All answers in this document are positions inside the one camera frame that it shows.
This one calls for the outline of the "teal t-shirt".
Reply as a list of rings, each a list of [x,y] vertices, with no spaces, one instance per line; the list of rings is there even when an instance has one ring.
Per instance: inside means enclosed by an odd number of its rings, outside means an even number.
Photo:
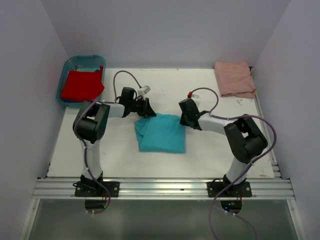
[[[177,115],[158,113],[156,117],[141,118],[135,121],[134,131],[141,152],[186,152],[186,128]]]

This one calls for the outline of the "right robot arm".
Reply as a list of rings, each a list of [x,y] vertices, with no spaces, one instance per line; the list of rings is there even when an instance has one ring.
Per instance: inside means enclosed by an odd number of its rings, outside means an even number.
[[[181,109],[180,124],[194,130],[209,131],[226,136],[233,154],[229,170],[223,176],[223,192],[235,196],[245,181],[243,173],[252,159],[260,156],[267,148],[268,142],[252,117],[245,114],[235,120],[226,117],[213,117],[208,111],[199,111],[192,98],[179,103]]]

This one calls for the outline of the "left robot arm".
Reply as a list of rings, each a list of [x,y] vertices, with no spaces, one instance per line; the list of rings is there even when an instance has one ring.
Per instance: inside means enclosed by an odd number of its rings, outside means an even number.
[[[100,141],[103,138],[108,119],[125,118],[131,113],[140,117],[156,117],[146,94],[149,86],[140,87],[135,94],[131,87],[124,87],[118,102],[85,100],[73,122],[73,132],[80,140],[83,151],[83,171],[80,181],[89,180],[86,190],[92,196],[103,193],[103,170],[100,163]]]

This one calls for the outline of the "folded pink t-shirt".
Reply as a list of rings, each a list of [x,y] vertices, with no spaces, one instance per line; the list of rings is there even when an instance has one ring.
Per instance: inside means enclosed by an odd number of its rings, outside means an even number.
[[[222,97],[254,99],[256,86],[246,61],[214,62],[214,74]]]

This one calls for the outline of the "red t-shirt in bin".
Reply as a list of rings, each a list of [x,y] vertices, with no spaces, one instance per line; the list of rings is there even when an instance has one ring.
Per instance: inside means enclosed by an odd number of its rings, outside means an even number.
[[[105,89],[103,70],[104,67],[100,65],[96,71],[69,71],[60,94],[61,99],[80,103],[99,97]]]

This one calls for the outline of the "teal plastic bin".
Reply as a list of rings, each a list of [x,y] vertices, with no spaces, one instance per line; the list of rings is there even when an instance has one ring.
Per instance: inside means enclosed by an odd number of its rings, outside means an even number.
[[[99,55],[78,55],[63,66],[56,100],[63,107],[80,108],[85,100],[100,98],[105,89],[106,61]]]

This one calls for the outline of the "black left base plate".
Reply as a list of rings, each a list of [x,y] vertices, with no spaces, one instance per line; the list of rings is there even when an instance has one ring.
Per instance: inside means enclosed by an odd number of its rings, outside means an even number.
[[[73,187],[75,187],[74,195],[76,197],[108,197],[117,198],[119,196],[120,191],[120,182],[118,181],[106,181],[103,182],[104,186],[90,187],[83,185],[80,181],[73,183]]]

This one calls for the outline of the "aluminium mounting rail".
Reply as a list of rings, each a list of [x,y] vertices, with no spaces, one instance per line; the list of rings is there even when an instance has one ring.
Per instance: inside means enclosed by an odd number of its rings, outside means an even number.
[[[289,179],[281,178],[279,167],[271,164],[276,177],[249,178],[252,200],[294,200],[295,193]],[[47,177],[36,181],[33,199],[74,199],[76,178]],[[118,200],[206,200],[207,183],[211,178],[105,178],[105,182],[119,182]]]

